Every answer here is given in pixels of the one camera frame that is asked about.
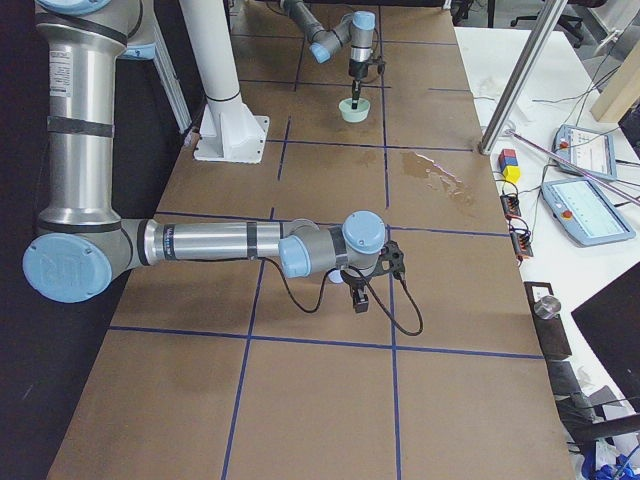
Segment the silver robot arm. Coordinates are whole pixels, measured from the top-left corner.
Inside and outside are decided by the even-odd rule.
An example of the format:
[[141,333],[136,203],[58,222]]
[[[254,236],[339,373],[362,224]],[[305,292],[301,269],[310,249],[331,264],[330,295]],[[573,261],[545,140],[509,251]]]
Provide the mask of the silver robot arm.
[[350,45],[349,76],[352,78],[351,110],[360,104],[362,83],[373,61],[375,14],[355,11],[342,17],[340,23],[325,29],[304,1],[284,0],[280,7],[294,21],[310,43],[310,51],[320,64],[330,60],[344,46]]
[[[223,1],[179,1],[204,87],[206,106],[196,159],[259,163],[269,118],[244,103]],[[266,260],[280,273],[290,298],[306,313],[318,310],[326,278],[338,272],[356,312],[366,312],[365,288],[389,270],[382,219],[350,214],[338,226],[292,222],[159,224],[121,219],[112,208],[116,60],[155,53],[154,1],[35,1],[37,30],[49,44],[47,118],[50,201],[37,217],[37,237],[26,248],[23,271],[43,296],[75,303],[102,293],[120,274],[159,261]],[[304,1],[280,1],[310,42],[318,63],[350,44],[352,98],[343,118],[362,111],[361,84],[372,64],[375,14],[346,14],[325,29]],[[315,307],[295,301],[286,278],[324,272]]]

